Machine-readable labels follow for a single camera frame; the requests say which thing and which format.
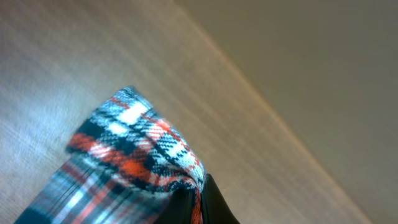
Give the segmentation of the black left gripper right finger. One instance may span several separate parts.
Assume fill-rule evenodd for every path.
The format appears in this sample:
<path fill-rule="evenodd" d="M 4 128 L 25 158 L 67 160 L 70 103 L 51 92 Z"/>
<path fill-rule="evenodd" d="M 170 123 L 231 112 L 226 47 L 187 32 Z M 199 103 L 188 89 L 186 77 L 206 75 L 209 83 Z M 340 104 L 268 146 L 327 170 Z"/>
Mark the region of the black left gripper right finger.
<path fill-rule="evenodd" d="M 239 224 L 210 174 L 201 193 L 201 211 L 204 224 Z"/>

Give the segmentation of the plaid sleeveless dress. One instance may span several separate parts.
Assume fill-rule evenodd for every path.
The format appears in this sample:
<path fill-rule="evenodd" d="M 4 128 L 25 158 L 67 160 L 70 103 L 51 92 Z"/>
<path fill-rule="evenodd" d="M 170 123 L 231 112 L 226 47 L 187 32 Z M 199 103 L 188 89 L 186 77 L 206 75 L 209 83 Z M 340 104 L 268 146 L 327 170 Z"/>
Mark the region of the plaid sleeveless dress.
<path fill-rule="evenodd" d="M 191 223 L 203 221 L 203 164 L 135 88 L 95 109 L 66 150 L 18 223 L 154 223 L 180 189 L 194 194 Z"/>

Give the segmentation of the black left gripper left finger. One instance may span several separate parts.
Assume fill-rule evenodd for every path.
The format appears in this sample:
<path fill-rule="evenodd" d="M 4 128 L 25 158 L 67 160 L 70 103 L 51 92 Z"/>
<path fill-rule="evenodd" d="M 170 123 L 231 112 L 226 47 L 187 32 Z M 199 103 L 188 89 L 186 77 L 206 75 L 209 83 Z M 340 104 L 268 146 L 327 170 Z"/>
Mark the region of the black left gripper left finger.
<path fill-rule="evenodd" d="M 176 190 L 154 224 L 191 224 L 194 194 L 190 190 Z"/>

